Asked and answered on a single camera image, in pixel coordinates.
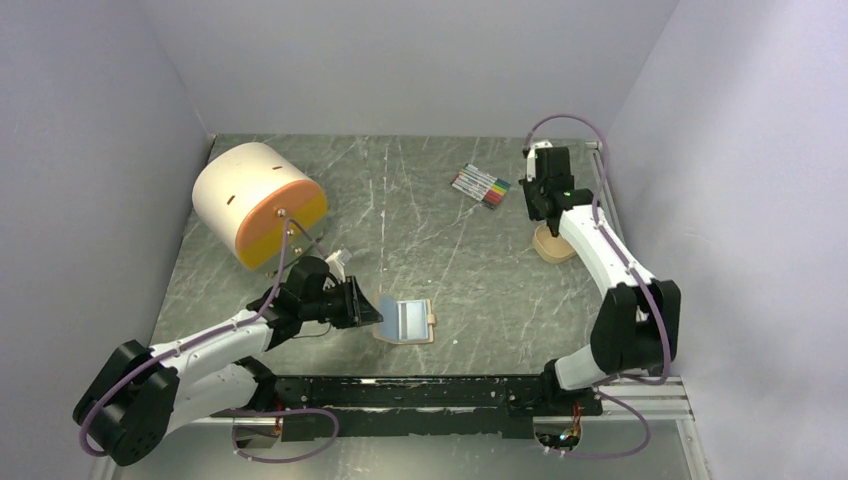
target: table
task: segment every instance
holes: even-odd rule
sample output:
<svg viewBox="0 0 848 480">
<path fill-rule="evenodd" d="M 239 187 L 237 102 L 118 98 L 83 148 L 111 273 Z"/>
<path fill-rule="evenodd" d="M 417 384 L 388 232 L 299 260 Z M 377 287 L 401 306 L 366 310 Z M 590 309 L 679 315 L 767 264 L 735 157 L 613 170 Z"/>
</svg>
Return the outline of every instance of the table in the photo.
<svg viewBox="0 0 848 480">
<path fill-rule="evenodd" d="M 530 245 L 517 179 L 522 140 L 414 136 L 220 135 L 211 158 L 263 142 L 315 179 L 331 213 L 322 244 L 353 253 L 347 273 L 377 304 L 429 298 L 435 342 L 396 346 L 371 328 L 292 340 L 258 358 L 278 374 L 538 373 L 588 343 L 601 297 L 581 260 L 549 265 Z M 578 188 L 596 188 L 582 141 L 569 145 Z M 513 183 L 489 210 L 450 187 L 466 163 Z M 192 213 L 153 333 L 170 341 L 217 324 L 270 280 L 244 269 Z M 303 334 L 323 332 L 314 323 Z"/>
</svg>

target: purple cable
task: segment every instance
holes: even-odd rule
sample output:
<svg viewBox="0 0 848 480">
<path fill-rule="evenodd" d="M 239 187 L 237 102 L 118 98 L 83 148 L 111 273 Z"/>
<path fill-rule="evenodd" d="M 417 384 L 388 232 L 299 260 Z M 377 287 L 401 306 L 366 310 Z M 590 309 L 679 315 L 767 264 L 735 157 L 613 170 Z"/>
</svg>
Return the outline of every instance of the purple cable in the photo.
<svg viewBox="0 0 848 480">
<path fill-rule="evenodd" d="M 565 113 L 558 113 L 558 114 L 555 114 L 555 115 L 550 115 L 548 117 L 545 117 L 542 120 L 540 120 L 539 122 L 537 122 L 536 125 L 533 125 L 533 128 L 530 129 L 530 132 L 528 132 L 527 136 L 524 138 L 524 147 L 525 148 L 530 147 L 530 142 L 533 140 L 533 134 L 536 133 L 536 130 L 539 127 L 541 127 L 546 122 L 548 122 L 550 120 L 554 120 L 556 118 L 567 118 L 567 119 L 571 119 L 571 120 L 577 120 L 578 122 L 583 123 L 584 125 L 586 125 L 590 129 L 592 129 L 593 132 L 595 132 L 595 135 L 598 136 L 598 140 L 600 140 L 600 142 L 601 142 L 601 149 L 600 149 L 601 150 L 601 182 L 600 182 L 601 184 L 600 184 L 600 187 L 598 188 L 598 190 L 595 192 L 594 196 L 592 197 L 592 219 L 595 221 L 595 227 L 598 229 L 598 231 L 601 232 L 601 235 L 607 241 L 610 248 L 612 248 L 612 250 L 615 252 L 615 254 L 619 258 L 619 260 L 621 260 L 621 262 L 625 266 L 625 268 L 627 268 L 628 271 L 630 272 L 630 274 L 633 275 L 633 278 L 636 280 L 636 284 L 639 285 L 639 289 L 642 291 L 642 295 L 645 296 L 645 300 L 648 302 L 648 307 L 651 310 L 651 314 L 654 316 L 654 319 L 657 322 L 657 330 L 659 330 L 660 343 L 662 344 L 662 350 L 663 350 L 663 370 L 662 370 L 662 374 L 660 375 L 660 377 L 658 379 L 656 379 L 656 380 L 645 379 L 645 378 L 639 377 L 638 375 L 630 375 L 630 374 L 611 375 L 611 376 L 609 376 L 609 377 L 607 377 L 603 380 L 596 382 L 594 384 L 594 386 L 604 385 L 604 384 L 608 383 L 609 381 L 616 379 L 618 376 L 628 378 L 628 379 L 631 379 L 631 380 L 634 380 L 634 381 L 637 381 L 639 383 L 643 383 L 643 384 L 646 384 L 646 385 L 663 385 L 665 383 L 665 381 L 668 379 L 668 375 L 669 375 L 669 367 L 671 365 L 671 346 L 670 346 L 669 341 L 668 341 L 668 332 L 666 332 L 665 322 L 663 321 L 662 314 L 660 313 L 659 306 L 657 305 L 657 302 L 654 299 L 654 296 L 651 294 L 651 291 L 648 290 L 648 285 L 645 282 L 645 279 L 642 278 L 642 276 L 636 270 L 635 266 L 630 265 L 630 261 L 627 259 L 627 255 L 624 254 L 624 251 L 618 246 L 618 244 L 615 242 L 615 240 L 613 240 L 612 235 L 607 231 L 606 227 L 600 223 L 600 218 L 599 218 L 599 214 L 598 214 L 598 207 L 601 203 L 601 193 L 603 192 L 604 186 L 607 183 L 607 159 L 609 158 L 609 144 L 607 144 L 606 136 L 603 134 L 603 132 L 599 128 L 597 128 L 595 125 L 593 125 L 592 122 L 590 122 L 589 120 L 587 120 L 583 117 L 580 117 L 578 115 L 569 115 L 569 114 L 565 114 Z M 650 440 L 651 440 L 651 429 L 648 427 L 648 422 L 647 422 L 647 420 L 645 420 L 645 417 L 641 413 L 639 413 L 635 408 L 631 407 L 630 405 L 625 404 L 624 402 L 622 402 L 621 400 L 619 400 L 617 398 L 614 398 L 610 395 L 607 395 L 607 394 L 605 394 L 601 391 L 598 391 L 598 395 L 600 395 L 603 398 L 606 398 L 607 400 L 609 400 L 613 403 L 617 403 L 618 405 L 621 405 L 622 407 L 624 407 L 625 409 L 627 409 L 628 411 L 633 413 L 633 415 L 635 415 L 636 418 L 639 419 L 639 421 L 645 427 L 645 440 L 642 441 L 642 443 L 639 446 L 637 446 L 637 447 L 635 447 L 631 450 L 627 450 L 625 452 L 620 452 L 620 453 L 580 454 L 580 453 L 563 452 L 564 456 L 573 457 L 573 458 L 606 460 L 606 459 L 622 458 L 622 457 L 627 457 L 627 456 L 630 456 L 630 455 L 635 455 L 635 454 L 641 452 L 642 450 L 644 450 L 645 447 L 648 446 L 648 442 L 650 442 Z"/>
<path fill-rule="evenodd" d="M 286 232 L 289 231 L 290 224 L 294 224 L 294 226 L 296 226 L 301 231 L 301 233 L 303 233 L 303 236 L 306 237 L 306 239 L 309 240 L 312 243 L 313 246 L 315 246 L 316 250 L 318 250 L 319 253 L 321 253 L 321 255 L 326 257 L 326 252 L 324 252 L 324 249 L 320 245 L 318 245 L 318 242 L 316 242 L 309 235 L 309 233 L 307 233 L 306 229 L 303 228 L 303 225 L 301 225 L 297 220 L 294 220 L 293 218 L 287 218 L 283 222 L 283 242 L 282 242 L 282 246 L 280 247 L 280 263 L 279 263 L 279 266 L 278 266 L 278 269 L 277 269 L 277 275 L 276 275 L 276 277 L 274 277 L 274 283 L 273 283 L 273 287 L 272 287 L 272 290 L 271 290 L 271 294 L 268 295 L 268 297 L 265 299 L 265 302 L 262 304 L 261 307 L 259 307 L 259 310 L 256 311 L 256 315 L 237 322 L 236 328 L 241 328 L 241 327 L 250 325 L 251 323 L 262 318 L 262 315 L 268 309 L 268 306 L 271 305 L 271 302 L 277 296 L 277 293 L 279 293 L 280 282 L 282 280 L 283 270 L 284 270 L 285 261 L 286 261 L 286 250 L 288 248 L 288 235 L 286 234 Z M 124 388 L 131 381 L 133 381 L 133 379 L 135 377 L 139 376 L 142 372 L 144 372 L 148 368 L 152 367 L 153 365 L 156 365 L 157 363 L 159 363 L 163 360 L 167 360 L 171 357 L 179 355 L 180 351 L 193 348 L 193 347 L 195 347 L 195 346 L 197 346 L 197 345 L 199 345 L 203 342 L 206 342 L 207 340 L 209 340 L 211 338 L 215 338 L 215 337 L 217 337 L 217 336 L 219 336 L 219 335 L 221 335 L 222 333 L 225 333 L 225 332 L 231 332 L 232 330 L 233 330 L 232 325 L 221 325 L 220 327 L 218 327 L 214 330 L 210 330 L 210 331 L 204 333 L 203 335 L 198 336 L 197 338 L 193 338 L 193 339 L 183 343 L 182 345 L 180 345 L 179 349 L 174 348 L 174 349 L 168 350 L 166 352 L 160 353 L 159 355 L 156 355 L 155 357 L 151 358 L 150 360 L 148 360 L 148 361 L 142 363 L 141 365 L 139 365 L 138 367 L 136 367 L 134 370 L 132 370 L 125 377 L 121 378 L 121 380 L 119 380 L 118 383 L 113 385 L 112 388 L 110 388 L 106 392 L 105 395 L 103 395 L 97 402 L 95 402 L 94 406 L 91 407 L 91 410 L 89 410 L 88 414 L 85 416 L 85 419 L 83 420 L 82 425 L 80 425 L 80 431 L 79 431 L 79 438 L 78 439 L 79 439 L 80 447 L 82 447 L 83 451 L 85 453 L 93 456 L 93 457 L 106 456 L 105 451 L 95 450 L 91 446 L 91 444 L 88 443 L 88 432 L 91 429 L 91 423 L 94 421 L 94 417 L 97 416 L 97 414 L 100 413 L 100 411 L 103 410 L 103 407 L 106 406 L 107 403 L 109 403 L 109 400 L 111 400 L 112 397 L 114 397 L 122 388 Z"/>
<path fill-rule="evenodd" d="M 277 464 L 299 462 L 301 460 L 306 460 L 307 458 L 312 458 L 315 455 L 318 455 L 319 453 L 323 452 L 324 450 L 330 448 L 330 445 L 332 445 L 333 442 L 335 442 L 336 439 L 339 437 L 339 419 L 338 419 L 338 417 L 335 416 L 335 414 L 333 414 L 333 412 L 331 412 L 329 410 L 323 410 L 323 409 L 320 409 L 320 408 L 301 408 L 299 410 L 286 410 L 286 411 L 282 411 L 282 412 L 251 412 L 251 411 L 244 411 L 244 410 L 230 410 L 229 412 L 234 414 L 235 416 L 238 416 L 238 417 L 274 417 L 274 418 L 290 417 L 290 416 L 293 416 L 293 415 L 316 414 L 316 415 L 324 415 L 325 417 L 327 417 L 327 418 L 329 418 L 330 420 L 333 421 L 333 434 L 330 435 L 330 438 L 326 442 L 324 442 L 323 445 L 316 448 L 315 450 L 312 450 L 309 453 L 304 453 L 303 455 L 298 455 L 296 457 L 290 457 L 290 458 L 263 458 L 263 457 L 255 457 L 253 455 L 248 455 L 242 449 L 239 448 L 238 443 L 236 441 L 236 429 L 233 428 L 233 432 L 232 432 L 233 448 L 234 448 L 233 453 L 235 453 L 236 455 L 240 456 L 241 458 L 244 458 L 245 460 L 248 460 L 248 461 L 251 461 L 251 462 L 277 463 Z"/>
</svg>

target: purple hose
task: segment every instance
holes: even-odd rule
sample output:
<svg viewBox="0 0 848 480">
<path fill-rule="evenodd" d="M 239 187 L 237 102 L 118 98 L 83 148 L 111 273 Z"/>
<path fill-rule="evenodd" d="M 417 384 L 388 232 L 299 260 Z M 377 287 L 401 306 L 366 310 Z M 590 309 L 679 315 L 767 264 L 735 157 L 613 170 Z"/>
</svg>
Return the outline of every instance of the purple hose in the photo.
<svg viewBox="0 0 848 480">
<path fill-rule="evenodd" d="M 585 118 L 582 118 L 578 115 L 569 115 L 569 114 L 565 114 L 565 113 L 559 113 L 559 114 L 556 114 L 556 115 L 551 115 L 551 116 L 545 117 L 542 120 L 540 120 L 539 122 L 537 122 L 536 125 L 533 125 L 533 128 L 530 129 L 530 132 L 527 133 L 527 136 L 524 138 L 524 147 L 525 148 L 530 147 L 530 142 L 533 140 L 533 134 L 536 133 L 536 129 L 538 129 L 544 123 L 546 123 L 550 120 L 556 119 L 556 118 L 567 118 L 567 119 L 571 119 L 571 120 L 577 120 L 578 122 L 583 123 L 587 127 L 591 128 L 592 131 L 595 132 L 595 135 L 598 136 L 598 140 L 600 140 L 600 142 L 601 142 L 601 182 L 600 182 L 601 184 L 600 184 L 600 187 L 598 187 L 598 190 L 595 192 L 594 196 L 592 197 L 592 219 L 595 221 L 595 226 L 598 228 L 598 231 L 601 232 L 601 235 L 603 235 L 604 239 L 607 241 L 610 248 L 612 248 L 612 250 L 615 252 L 616 256 L 619 258 L 619 260 L 621 260 L 622 264 L 629 270 L 630 274 L 633 275 L 633 278 L 636 280 L 636 283 L 639 285 L 639 289 L 642 291 L 642 295 L 645 296 L 645 300 L 648 302 L 648 307 L 651 310 L 651 314 L 654 316 L 654 319 L 657 322 L 657 329 L 659 330 L 659 334 L 660 334 L 660 343 L 662 344 L 662 350 L 663 350 L 663 370 L 662 370 L 662 374 L 660 375 L 660 377 L 656 380 L 651 380 L 651 379 L 645 379 L 645 378 L 639 377 L 637 375 L 630 375 L 630 374 L 622 374 L 620 376 L 624 377 L 624 378 L 631 379 L 631 380 L 635 380 L 637 382 L 644 383 L 644 384 L 647 384 L 647 385 L 663 385 L 665 383 L 665 381 L 668 379 L 668 375 L 669 375 L 669 367 L 671 365 L 671 346 L 670 346 L 669 341 L 668 341 L 668 332 L 666 332 L 665 322 L 663 321 L 662 314 L 660 313 L 659 306 L 657 305 L 657 302 L 654 299 L 654 296 L 651 294 L 651 291 L 648 290 L 648 285 L 645 282 L 645 279 L 642 278 L 641 275 L 639 275 L 639 272 L 636 270 L 636 268 L 634 266 L 630 266 L 630 261 L 627 259 L 627 255 L 624 254 L 624 251 L 618 246 L 618 244 L 615 242 L 615 240 L 613 240 L 612 235 L 609 233 L 609 231 L 607 231 L 606 227 L 604 225 L 602 225 L 599 221 L 600 218 L 599 218 L 599 214 L 598 214 L 598 207 L 601 203 L 601 193 L 603 192 L 604 186 L 607 183 L 607 166 L 608 166 L 607 159 L 609 158 L 609 144 L 607 144 L 606 136 L 603 134 L 603 132 L 599 128 L 597 128 L 595 125 L 592 124 L 592 122 L 590 122 L 589 120 L 586 120 Z M 604 385 L 604 384 L 608 383 L 609 381 L 616 379 L 618 376 L 619 375 L 609 376 L 609 377 L 607 377 L 603 380 L 596 382 L 594 384 L 594 386 Z M 604 459 L 627 457 L 627 456 L 630 456 L 630 455 L 635 455 L 635 454 L 641 452 L 642 450 L 644 450 L 645 447 L 648 446 L 648 442 L 650 442 L 650 440 L 651 440 L 651 429 L 648 427 L 648 422 L 647 422 L 647 420 L 645 420 L 645 417 L 642 416 L 642 414 L 639 413 L 636 409 L 634 409 L 630 405 L 625 404 L 624 402 L 622 402 L 621 400 L 619 400 L 617 398 L 611 397 L 611 396 L 609 396 L 609 395 L 607 395 L 603 392 L 600 392 L 600 391 L 598 392 L 598 394 L 601 397 L 606 398 L 607 400 L 609 400 L 613 403 L 617 403 L 618 405 L 621 405 L 622 407 L 626 408 L 628 411 L 633 413 L 636 416 L 636 418 L 638 418 L 639 421 L 642 422 L 642 425 L 645 427 L 645 440 L 639 446 L 637 446 L 637 447 L 635 447 L 631 450 L 627 450 L 626 452 L 609 453 L 609 454 L 580 454 L 580 453 L 565 452 L 564 455 L 567 456 L 567 457 L 573 457 L 573 458 L 604 460 Z"/>
<path fill-rule="evenodd" d="M 229 413 L 232 413 L 236 417 L 290 417 L 293 415 L 308 415 L 308 414 L 316 414 L 316 415 L 324 415 L 333 421 L 333 434 L 330 435 L 330 438 L 324 442 L 323 445 L 312 450 L 309 453 L 304 453 L 303 455 L 298 455 L 296 457 L 290 458 L 263 458 L 263 457 L 255 457 L 253 455 L 248 455 L 243 450 L 238 447 L 238 443 L 236 442 L 236 429 L 233 428 L 232 439 L 233 439 L 233 449 L 234 453 L 245 460 L 249 460 L 257 463 L 294 463 L 299 462 L 301 460 L 306 460 L 307 458 L 312 458 L 315 455 L 323 452 L 324 450 L 330 448 L 330 445 L 336 441 L 339 437 L 339 419 L 336 417 L 333 412 L 329 410 L 323 410 L 320 408 L 301 408 L 299 410 L 285 410 L 281 412 L 251 412 L 244 410 L 230 410 Z"/>
<path fill-rule="evenodd" d="M 284 270 L 285 261 L 286 261 L 286 250 L 288 248 L 288 235 L 286 234 L 286 232 L 288 232 L 290 224 L 294 224 L 294 226 L 297 227 L 303 233 L 303 236 L 306 237 L 306 239 L 309 240 L 312 243 L 313 246 L 315 246 L 316 250 L 318 250 L 319 253 L 321 253 L 322 255 L 326 256 L 324 249 L 320 245 L 318 245 L 318 242 L 316 242 L 315 239 L 313 239 L 309 235 L 309 233 L 306 232 L 306 229 L 303 228 L 303 226 L 300 223 L 298 223 L 293 218 L 287 218 L 283 222 L 283 242 L 282 242 L 282 246 L 280 247 L 280 263 L 279 263 L 279 266 L 278 266 L 278 269 L 277 269 L 277 275 L 276 275 L 276 277 L 274 277 L 274 283 L 273 283 L 273 287 L 272 287 L 272 290 L 271 290 L 271 294 L 268 295 L 268 297 L 265 299 L 265 302 L 262 304 L 261 307 L 259 307 L 259 310 L 256 311 L 256 315 L 253 315 L 250 318 L 246 318 L 244 320 L 237 322 L 236 323 L 237 328 L 241 328 L 241 327 L 250 325 L 251 323 L 254 323 L 257 320 L 259 320 L 260 318 L 262 318 L 262 315 L 268 309 L 268 306 L 271 305 L 271 302 L 277 296 L 277 293 L 279 293 L 280 282 L 282 281 L 283 270 Z M 188 350 L 188 349 L 193 348 L 193 347 L 195 347 L 195 346 L 197 346 L 197 345 L 199 345 L 203 342 L 206 342 L 207 340 L 209 340 L 211 338 L 215 338 L 215 337 L 221 335 L 222 333 L 231 332 L 232 330 L 233 330 L 232 325 L 221 325 L 220 327 L 218 327 L 214 330 L 210 330 L 210 331 L 204 333 L 203 335 L 198 336 L 197 338 L 193 338 L 193 339 L 183 343 L 182 345 L 180 345 L 179 350 L 171 349 L 171 350 L 168 350 L 166 352 L 160 353 L 159 355 L 156 355 L 155 357 L 151 358 L 150 360 L 148 360 L 148 361 L 142 363 L 141 365 L 139 365 L 138 367 L 136 367 L 134 370 L 132 370 L 125 377 L 121 378 L 121 380 L 119 380 L 118 383 L 113 385 L 112 388 L 110 388 L 106 392 L 106 394 L 103 395 L 100 398 L 100 400 L 95 402 L 94 406 L 91 407 L 91 410 L 89 410 L 88 414 L 85 416 L 85 419 L 83 420 L 82 425 L 80 425 L 80 431 L 79 431 L 79 438 L 78 439 L 79 439 L 79 444 L 82 447 L 83 451 L 85 453 L 93 456 L 93 457 L 103 457 L 103 456 L 106 455 L 105 451 L 95 450 L 91 446 L 91 444 L 88 443 L 88 431 L 91 429 L 91 423 L 94 421 L 94 417 L 97 416 L 97 414 L 100 413 L 100 411 L 103 410 L 103 407 L 107 403 L 109 403 L 109 400 L 111 400 L 112 397 L 115 396 L 115 394 L 117 394 L 122 388 L 127 386 L 135 377 L 139 376 L 142 372 L 144 372 L 148 368 L 152 367 L 153 365 L 156 365 L 157 363 L 159 363 L 163 360 L 167 360 L 171 357 L 179 355 L 180 351 L 182 351 L 182 350 Z"/>
</svg>

